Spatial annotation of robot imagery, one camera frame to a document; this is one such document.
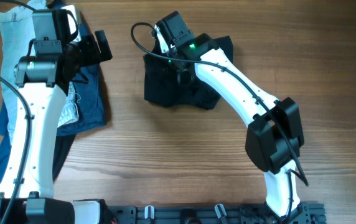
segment clothing pile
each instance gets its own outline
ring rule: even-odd
[[[31,0],[27,4],[35,9],[47,8],[46,0]],[[61,2],[52,3],[52,8],[63,6]],[[88,35],[88,29],[84,24],[79,30],[81,35]],[[6,13],[0,13],[0,31],[3,54],[1,76],[15,86],[14,67],[21,57],[26,56],[29,42],[35,37],[32,11],[18,6]],[[66,104],[59,118],[52,173],[54,180],[63,166],[76,134],[106,124],[99,88],[99,65],[83,67],[81,72],[88,78],[88,84],[69,83]],[[76,75],[74,80],[83,80],[83,76]],[[0,135],[4,136],[4,139],[0,145],[0,183],[11,152],[17,114],[17,96],[4,84],[1,84],[1,89],[4,101],[0,112]]]

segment cable clip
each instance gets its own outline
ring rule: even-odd
[[[223,204],[218,204],[214,206],[215,213],[217,214],[217,218],[220,220],[221,224],[228,224],[227,221],[227,212],[225,211],[225,207]]]
[[[24,178],[22,178],[22,179],[20,180],[20,184],[24,184]]]
[[[24,119],[27,119],[27,115],[24,115]],[[30,119],[33,120],[34,119],[34,115],[31,115]]]

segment wooden table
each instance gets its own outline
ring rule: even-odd
[[[329,223],[356,223],[356,1],[69,1],[113,60],[101,64],[108,124],[79,134],[55,198],[108,205],[262,203],[264,177],[245,152],[246,127],[221,99],[214,110],[144,101],[144,55],[129,30],[179,11],[195,34],[230,35],[235,65],[267,92],[290,96],[306,143],[303,201],[326,205]],[[0,11],[12,6],[0,4]],[[136,37],[153,46],[149,29]],[[0,68],[2,62],[0,37]]]

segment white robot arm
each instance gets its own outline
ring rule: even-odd
[[[31,192],[38,192],[40,197],[53,198],[52,162],[58,120],[66,101],[66,94],[58,85],[47,87],[45,83],[26,83],[19,91],[28,102],[34,119],[24,168],[24,183],[21,184],[17,198],[28,198]],[[26,114],[19,99],[17,108],[11,155],[0,183],[0,194],[5,198],[12,196],[26,136]]]
[[[279,139],[279,134],[274,126],[271,127],[266,121],[271,120],[271,118],[265,110],[265,107],[262,107],[257,102],[256,97],[250,93],[248,88],[251,88],[252,92],[256,93],[258,98],[261,98],[265,106],[271,110],[275,116],[279,116],[277,113],[282,112],[282,110],[276,109],[282,108],[280,105],[281,102],[277,97],[263,91],[242,74],[242,72],[229,61],[223,50],[211,43],[211,40],[207,35],[202,34],[195,38],[193,32],[188,30],[178,12],[173,12],[157,22],[154,26],[153,36],[157,37],[161,52],[164,55],[190,60],[200,59],[203,62],[212,62],[213,64],[223,67],[223,69],[221,69],[204,63],[194,63],[193,67],[191,67],[191,65],[188,65],[185,62],[181,63],[179,60],[176,62],[174,60],[172,61],[178,71],[192,72],[199,80],[210,85],[240,115],[249,131],[251,131],[246,140],[246,151],[256,166],[264,171],[267,187],[266,203],[279,217],[285,217],[287,214],[290,214],[290,212],[296,209],[300,203],[300,199],[296,192],[295,175],[288,175],[291,170],[296,169],[296,163],[290,159],[287,146],[284,145],[282,139]],[[230,70],[236,74],[236,77],[226,72],[226,70]],[[287,104],[288,101],[290,101],[290,106],[287,108],[296,110],[296,112],[295,115],[293,115],[288,114],[290,112],[289,110],[286,110],[287,113],[284,113],[284,115],[286,118],[289,118],[288,120],[290,120],[290,117],[292,116],[297,117],[297,120],[295,122],[289,121],[283,125],[287,129],[288,134],[291,135],[290,143],[294,143],[294,147],[299,149],[304,142],[301,120],[299,119],[298,107],[291,101],[291,99],[285,100],[282,104]],[[267,135],[267,132],[260,131],[261,129],[268,128],[270,129],[270,134],[273,133],[275,140],[275,142],[273,142],[272,139],[272,143],[270,143],[269,146],[265,144],[264,140],[270,140],[272,135],[269,136],[269,139],[263,138],[263,136],[265,137],[265,135]],[[263,162],[260,162],[259,156],[265,157],[265,161],[263,161],[264,164]],[[265,165],[269,162],[268,156],[271,157],[272,161],[275,158],[280,157],[274,161],[275,163],[278,163],[278,165],[272,165],[273,168],[268,168],[268,166]]]

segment black cloth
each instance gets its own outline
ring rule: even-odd
[[[221,37],[214,41],[233,63],[233,44],[230,37]],[[156,41],[152,52],[155,54],[161,53],[158,41]],[[221,98],[211,86],[196,77],[189,86],[179,85],[177,71],[172,69],[163,59],[146,54],[144,61],[146,70],[144,99],[151,103],[164,107],[193,105],[211,110]]]
[[[63,164],[65,163],[67,154],[70,151],[70,147],[72,146],[75,137],[75,134],[68,136],[56,136],[54,163],[52,165],[53,180],[58,177],[60,170],[62,170]]]

